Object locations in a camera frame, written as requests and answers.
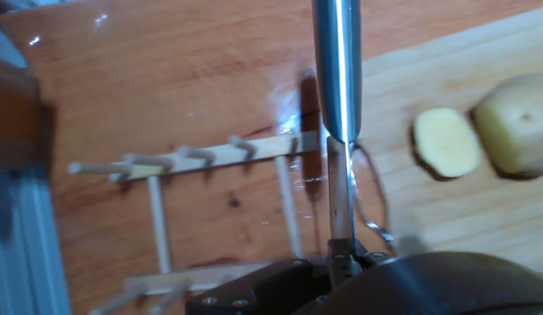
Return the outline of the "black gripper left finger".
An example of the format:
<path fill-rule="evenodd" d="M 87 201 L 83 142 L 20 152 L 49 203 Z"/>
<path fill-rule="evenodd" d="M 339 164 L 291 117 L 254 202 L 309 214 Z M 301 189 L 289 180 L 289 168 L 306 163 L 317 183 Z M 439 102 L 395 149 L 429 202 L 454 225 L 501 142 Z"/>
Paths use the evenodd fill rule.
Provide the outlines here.
<path fill-rule="evenodd" d="M 332 239 L 328 254 L 274 262 L 246 276 L 189 298 L 186 315 L 294 314 L 316 305 L 363 270 L 368 250 L 361 242 Z"/>

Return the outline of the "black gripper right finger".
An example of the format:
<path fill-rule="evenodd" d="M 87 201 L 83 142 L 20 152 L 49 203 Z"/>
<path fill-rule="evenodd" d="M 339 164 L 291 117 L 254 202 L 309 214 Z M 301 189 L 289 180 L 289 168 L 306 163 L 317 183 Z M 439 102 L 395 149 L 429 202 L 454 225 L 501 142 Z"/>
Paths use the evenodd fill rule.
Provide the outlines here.
<path fill-rule="evenodd" d="M 386 261 L 390 261 L 391 256 L 383 252 L 368 252 L 363 256 L 363 266 L 365 268 L 372 268 Z"/>

